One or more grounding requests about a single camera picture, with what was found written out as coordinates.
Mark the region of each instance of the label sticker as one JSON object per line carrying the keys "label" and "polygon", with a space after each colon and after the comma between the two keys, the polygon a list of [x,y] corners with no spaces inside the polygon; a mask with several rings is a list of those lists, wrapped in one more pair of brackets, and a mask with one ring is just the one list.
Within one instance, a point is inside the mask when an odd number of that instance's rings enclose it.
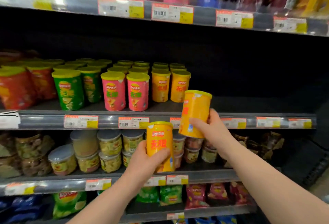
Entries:
{"label": "label sticker", "polygon": [[188,176],[167,176],[167,185],[187,185]]}
{"label": "label sticker", "polygon": [[165,186],[166,176],[152,176],[144,184],[144,187]]}
{"label": "label sticker", "polygon": [[119,117],[118,127],[119,128],[131,128],[131,129],[146,129],[150,122],[149,117]]}
{"label": "label sticker", "polygon": [[231,10],[216,10],[216,26],[252,29],[254,15]]}
{"label": "label sticker", "polygon": [[0,113],[0,129],[18,129],[20,123],[17,110]]}
{"label": "label sticker", "polygon": [[244,129],[247,126],[246,118],[221,118],[221,120],[229,129]]}
{"label": "label sticker", "polygon": [[64,128],[98,128],[98,116],[65,115]]}
{"label": "label sticker", "polygon": [[193,24],[194,8],[152,3],[152,20]]}
{"label": "label sticker", "polygon": [[5,195],[30,195],[34,194],[35,182],[10,183],[6,186]]}
{"label": "label sticker", "polygon": [[290,33],[307,33],[306,18],[273,17],[274,31]]}
{"label": "label sticker", "polygon": [[289,128],[312,128],[312,120],[305,118],[289,118]]}
{"label": "label sticker", "polygon": [[181,123],[180,117],[171,117],[169,121],[172,123],[173,129],[179,129],[179,124]]}
{"label": "label sticker", "polygon": [[124,18],[144,18],[141,0],[98,0],[98,14]]}
{"label": "label sticker", "polygon": [[167,220],[177,220],[177,219],[184,219],[185,214],[182,213],[174,213],[174,214],[167,214]]}
{"label": "label sticker", "polygon": [[280,128],[281,117],[256,117],[257,128]]}
{"label": "label sticker", "polygon": [[34,0],[33,8],[39,10],[53,10],[51,0]]}
{"label": "label sticker", "polygon": [[112,186],[112,179],[86,180],[85,191],[105,190]]}

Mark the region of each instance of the supermarket shelf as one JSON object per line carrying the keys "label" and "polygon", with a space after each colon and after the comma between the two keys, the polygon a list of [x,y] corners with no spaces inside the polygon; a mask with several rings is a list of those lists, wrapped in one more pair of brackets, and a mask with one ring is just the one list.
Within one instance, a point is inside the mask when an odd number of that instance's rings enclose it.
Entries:
{"label": "supermarket shelf", "polygon": [[[0,196],[5,195],[5,188],[10,183],[24,184],[34,182],[36,185],[34,193],[36,194],[57,193],[62,191],[85,191],[87,180],[112,179],[113,184],[120,178],[124,171],[125,167],[122,165],[119,170],[110,174],[103,172],[100,168],[89,174],[75,171],[67,176],[49,174],[48,176],[38,177],[20,176],[8,179],[1,178]],[[187,175],[190,184],[239,181],[233,169],[223,169],[219,163],[211,164],[203,162],[202,160],[193,164],[182,163],[181,168],[177,169],[175,172],[155,174],[154,176],[164,175]]]}
{"label": "supermarket shelf", "polygon": [[[144,1],[143,19],[151,20],[151,1]],[[77,14],[99,15],[98,0],[0,0],[0,5],[17,8],[46,9],[63,11]],[[216,9],[210,7],[193,7],[194,25],[216,26]],[[232,9],[232,5],[223,5],[225,9]],[[328,25],[324,19],[307,18],[307,34],[316,36],[327,36]],[[273,14],[253,13],[253,30],[274,31]]]}
{"label": "supermarket shelf", "polygon": [[[221,118],[246,119],[246,129],[257,127],[256,117],[280,117],[280,128],[289,128],[289,118],[307,118],[312,121],[312,128],[316,128],[316,115],[301,113],[292,108],[290,104],[284,104],[281,100],[257,99],[244,97],[213,97],[211,107],[220,112]],[[170,118],[181,116],[183,104],[167,101],[155,103],[150,101],[146,111],[137,112],[129,109],[110,112],[105,110],[104,102],[88,105],[77,111],[63,111],[58,100],[45,101],[28,110],[19,110],[21,123],[19,129],[64,129],[65,115],[98,116],[98,129],[118,128],[119,117],[149,117],[150,122],[170,121]]]}
{"label": "supermarket shelf", "polygon": [[[184,212],[185,218],[197,218],[205,216],[223,216],[223,215],[233,215],[233,214],[250,214],[257,211],[256,205],[229,205],[229,206],[219,206],[219,207],[210,207],[210,208],[201,208],[201,209],[187,209],[184,210],[184,204],[175,204],[170,206],[160,207],[158,204],[139,204],[144,209],[150,211],[150,205],[153,205],[153,208],[157,210],[155,212],[148,213],[137,213],[129,214],[125,213],[119,223],[142,223],[142,222],[151,222],[151,221],[164,221],[167,220],[167,214],[173,213],[182,213]],[[27,221],[27,224],[64,224],[68,222],[70,218],[64,219],[50,219],[50,220],[35,220]]]}

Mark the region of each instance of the green chip bag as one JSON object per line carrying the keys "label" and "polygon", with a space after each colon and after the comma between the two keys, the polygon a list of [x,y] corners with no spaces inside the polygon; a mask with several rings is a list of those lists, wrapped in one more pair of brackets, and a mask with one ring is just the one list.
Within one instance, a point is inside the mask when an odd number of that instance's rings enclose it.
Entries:
{"label": "green chip bag", "polygon": [[166,206],[182,202],[183,185],[161,186],[160,205]]}
{"label": "green chip bag", "polygon": [[159,202],[159,192],[157,187],[142,187],[137,195],[136,201],[143,203]]}
{"label": "green chip bag", "polygon": [[83,209],[87,203],[86,192],[61,192],[54,194],[53,218],[60,219]]}

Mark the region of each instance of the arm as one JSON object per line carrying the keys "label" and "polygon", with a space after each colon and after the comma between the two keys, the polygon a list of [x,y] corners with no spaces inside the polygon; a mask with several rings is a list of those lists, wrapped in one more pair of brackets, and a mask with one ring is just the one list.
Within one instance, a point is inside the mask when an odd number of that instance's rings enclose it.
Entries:
{"label": "arm", "polygon": [[169,149],[165,148],[149,157],[146,154],[146,141],[142,141],[120,179],[96,197],[68,224],[118,223],[128,203],[138,194],[155,169],[168,156]]}
{"label": "arm", "polygon": [[329,208],[323,201],[237,142],[215,110],[210,110],[209,124],[196,118],[190,123],[228,160],[272,224],[328,222]]}

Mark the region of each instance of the price tag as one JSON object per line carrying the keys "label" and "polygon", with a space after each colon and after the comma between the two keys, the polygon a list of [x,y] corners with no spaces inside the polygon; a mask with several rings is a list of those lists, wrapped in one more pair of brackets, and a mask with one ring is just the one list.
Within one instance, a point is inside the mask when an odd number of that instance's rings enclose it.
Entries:
{"label": "price tag", "polygon": [[98,128],[98,116],[65,115],[64,128]]}
{"label": "price tag", "polygon": [[193,24],[194,8],[152,3],[152,20]]}
{"label": "price tag", "polygon": [[257,128],[280,128],[281,117],[256,117]]}
{"label": "price tag", "polygon": [[98,14],[124,18],[144,18],[140,0],[98,0]]}
{"label": "price tag", "polygon": [[188,176],[167,176],[166,185],[187,185]]}
{"label": "price tag", "polygon": [[165,176],[153,176],[147,180],[144,187],[155,187],[155,186],[165,186],[166,177]]}
{"label": "price tag", "polygon": [[17,110],[0,113],[0,129],[18,129],[20,123]]}
{"label": "price tag", "polygon": [[181,123],[180,117],[171,117],[169,121],[172,123],[173,129],[179,129],[179,124]]}
{"label": "price tag", "polygon": [[174,213],[174,214],[167,214],[167,220],[177,220],[177,219],[184,219],[185,214],[182,213]]}
{"label": "price tag", "polygon": [[247,125],[246,118],[221,118],[221,120],[229,129],[246,128]]}
{"label": "price tag", "polygon": [[5,188],[5,195],[30,195],[34,193],[35,182],[10,183]]}
{"label": "price tag", "polygon": [[112,186],[112,179],[87,180],[85,191],[105,190]]}
{"label": "price tag", "polygon": [[252,29],[254,15],[231,10],[216,10],[216,26]]}
{"label": "price tag", "polygon": [[33,8],[40,10],[53,10],[51,0],[34,0]]}
{"label": "price tag", "polygon": [[119,117],[119,128],[146,129],[150,122],[149,117]]}
{"label": "price tag", "polygon": [[312,120],[302,118],[289,118],[289,128],[312,128]]}
{"label": "price tag", "polygon": [[306,18],[273,17],[274,31],[288,33],[307,33]]}

